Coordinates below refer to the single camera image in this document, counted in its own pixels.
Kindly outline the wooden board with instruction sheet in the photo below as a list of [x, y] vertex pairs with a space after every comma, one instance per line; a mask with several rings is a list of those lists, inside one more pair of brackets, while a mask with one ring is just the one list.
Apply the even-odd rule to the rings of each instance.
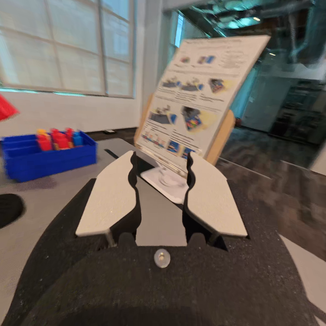
[[153, 93], [135, 144], [161, 164], [186, 169], [206, 158], [230, 105], [269, 35], [184, 39]]

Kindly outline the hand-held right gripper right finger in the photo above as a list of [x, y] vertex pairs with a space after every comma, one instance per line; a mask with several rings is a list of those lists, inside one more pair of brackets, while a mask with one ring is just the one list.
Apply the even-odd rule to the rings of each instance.
[[187, 157], [187, 185], [183, 203], [183, 226], [187, 244], [201, 234], [210, 246], [225, 246], [223, 236], [247, 238], [227, 178], [198, 154]]

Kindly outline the cluster of block towers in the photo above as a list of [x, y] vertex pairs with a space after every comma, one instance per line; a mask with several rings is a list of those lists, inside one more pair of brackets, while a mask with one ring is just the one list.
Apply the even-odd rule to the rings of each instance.
[[36, 141], [43, 152], [68, 150], [84, 145], [81, 132], [72, 128], [66, 128], [64, 131], [52, 128], [49, 133], [45, 129], [37, 129]]

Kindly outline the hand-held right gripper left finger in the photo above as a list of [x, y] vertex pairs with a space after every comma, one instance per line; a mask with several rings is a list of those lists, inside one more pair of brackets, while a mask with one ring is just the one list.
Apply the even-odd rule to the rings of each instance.
[[141, 224], [141, 205], [137, 184], [137, 155], [128, 151], [97, 176], [76, 236], [104, 235], [110, 247], [120, 235], [129, 233], [136, 240]]

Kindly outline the blue plastic bin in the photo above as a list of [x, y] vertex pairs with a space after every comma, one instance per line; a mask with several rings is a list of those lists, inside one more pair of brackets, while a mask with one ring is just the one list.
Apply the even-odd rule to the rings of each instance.
[[16, 182], [26, 182], [96, 164], [97, 143], [86, 133], [80, 132], [84, 141], [82, 147], [48, 152], [39, 149], [36, 134], [2, 138], [7, 177]]

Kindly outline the red mega block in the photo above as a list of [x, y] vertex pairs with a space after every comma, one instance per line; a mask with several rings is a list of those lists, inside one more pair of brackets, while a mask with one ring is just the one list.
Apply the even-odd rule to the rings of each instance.
[[0, 95], [0, 121], [19, 115], [20, 112], [5, 97]]

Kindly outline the glass window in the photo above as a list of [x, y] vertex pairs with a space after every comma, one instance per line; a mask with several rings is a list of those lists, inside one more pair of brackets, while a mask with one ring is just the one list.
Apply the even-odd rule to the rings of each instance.
[[1, 90], [134, 97], [135, 1], [1, 0]]

